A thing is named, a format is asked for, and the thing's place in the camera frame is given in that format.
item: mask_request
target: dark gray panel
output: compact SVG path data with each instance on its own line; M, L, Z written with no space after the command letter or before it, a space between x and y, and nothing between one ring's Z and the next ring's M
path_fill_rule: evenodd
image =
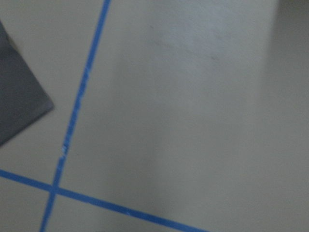
M0 145L53 108L0 23Z

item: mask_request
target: gray object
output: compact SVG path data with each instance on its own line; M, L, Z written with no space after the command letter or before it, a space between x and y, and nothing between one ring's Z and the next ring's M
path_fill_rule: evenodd
M0 145L53 108L0 22Z

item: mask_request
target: concrete floor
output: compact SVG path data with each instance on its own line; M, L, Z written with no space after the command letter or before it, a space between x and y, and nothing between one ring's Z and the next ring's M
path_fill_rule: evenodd
M48 184L101 0L2 0L55 110L0 148ZM309 228L309 3L112 0L60 186L210 232ZM0 178L0 231L38 231L48 193ZM49 232L169 232L58 196Z

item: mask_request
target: gray floor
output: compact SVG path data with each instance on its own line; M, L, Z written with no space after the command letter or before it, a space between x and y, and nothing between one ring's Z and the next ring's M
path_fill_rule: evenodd
M100 0L0 2L55 110L0 148L51 183ZM112 0L61 187L211 232L309 228L309 3ZM48 194L0 178L0 231ZM57 197L49 232L174 231Z

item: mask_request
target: blue painter's tape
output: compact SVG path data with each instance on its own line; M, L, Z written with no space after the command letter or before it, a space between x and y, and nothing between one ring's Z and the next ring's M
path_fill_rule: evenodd
M101 207L101 208L104 208L104 209L108 209L108 210L111 210L111 211L115 211L115 212L118 212L118 213L121 213L121 214L131 216L131 217L146 220L146 221L149 221L149 222L161 225L161 226L166 226L166 227L169 227L169 228L172 228L172 229L175 229L175 230L179 230L179 231L183 231L183 232L208 232L206 230L202 230L202 229L195 228L195 227L192 227L192 226L188 226L188 225L185 225L185 224L181 224L181 223L178 223L178 222L175 222L175 221L164 219L162 217L160 218L160 217L157 217L157 216L154 216L154 215L143 213L143 212L138 211L138 210L130 209L130 208L127 208L127 207L124 207L124 206L121 206L121 205L106 202L104 200L89 197L89 196L86 196L86 195L83 195L83 194L80 194L80 193L77 193L77 192L73 192L73 191L70 191L70 190L67 190L67 189L64 189L64 188L56 188L55 190L53 190L54 187L49 185L49 184L46 184L46 183L43 183L43 182L40 182L40 181L37 181L37 180L33 180L33 179L30 179L30 178L27 178L27 177L24 177L24 176L21 176L21 175L17 175L17 174L11 173L11 172L7 172L7 171L1 170L1 169L0 169L0 176L3 177L3 178L9 179L9 180L19 182L21 184L25 184L25 185L32 186L32 187L35 187L35 188L38 188L38 189L42 189L42 190L45 190L45 191L55 191L55 194L58 194L58 195L61 195L61 196L64 196L64 197L72 198L74 200L81 201L81 202L84 202L84 203L89 203L89 204L92 204L94 206L98 206L98 207Z
M29 186L41 189L41 190L45 190L45 191L50 191L52 188L52 186L49 184L46 184L46 183L43 183L37 180L33 180L33 179L30 179L30 178L27 178L21 175L17 175L11 172L7 172L4 170L0 170L0 176L3 178L9 179L9 180L16 181L18 183L22 183L25 185L29 185Z
M62 152L63 155L60 157L59 161L58 161L58 165L57 165L57 169L56 169L56 173L54 176L54 180L53 180L53 185L52 185L52 189L50 191L49 194L49 198L48 198L48 202L45 208L45 213L42 219L42 223L41 223L41 228L40 228L40 232L44 232L46 230L46 226L47 226L47 222L48 219L52 213L53 210L53 205L55 202L55 198L56 198L56 193L58 190L58 186L60 183L60 179L62 176L62 171L63 171L63 167L68 155L68 151L70 148L70 142L74 133L74 129L76 126L76 122L77 122L77 118L78 118L78 113L80 111L81 108L81 104L82 104L82 99L87 87L87 82L89 79L89 75L93 66L93 62L96 56L96 52L98 49L98 44L100 41L100 37L103 31L103 27L104 27L104 23L105 23L105 19L107 16L107 12L108 12L108 8L110 6L110 2L111 0L105 0L103 6L102 6L102 10L100 13L100 17L98 20L98 24L97 24L97 28L93 37L93 41L90 47L90 51L89 51L89 55L88 55L88 59L84 68L84 73L82 76L82 80L77 92L77 96L75 99L75 103L74 103L74 107L73 107L73 111L71 114L71 118L70 118L70 122L67 128L67 132L63 141L63 145L62 145Z
M184 232L207 232L206 230L202 230L199 228L195 228L195 227L191 227L185 224L181 224L175 221L171 221L171 220L167 220L164 218L160 218L154 215L150 215L147 213L143 213L141 211L137 211L134 209L130 209L127 207L123 207L117 204L113 204L110 202L106 202L97 198L93 198L93 197L89 197L80 193L76 193L70 190L66 190L63 188L59 188L58 189L58 194L65 196L65 197L69 197L78 201L82 201L84 203L89 203L95 206L99 206L101 208L105 208L108 210L112 210L121 214L125 214L131 217L135 217L135 218L139 218L142 220L146 220L149 222L153 222L155 224L161 225L161 226L166 226L172 229L176 229L179 231L184 231Z

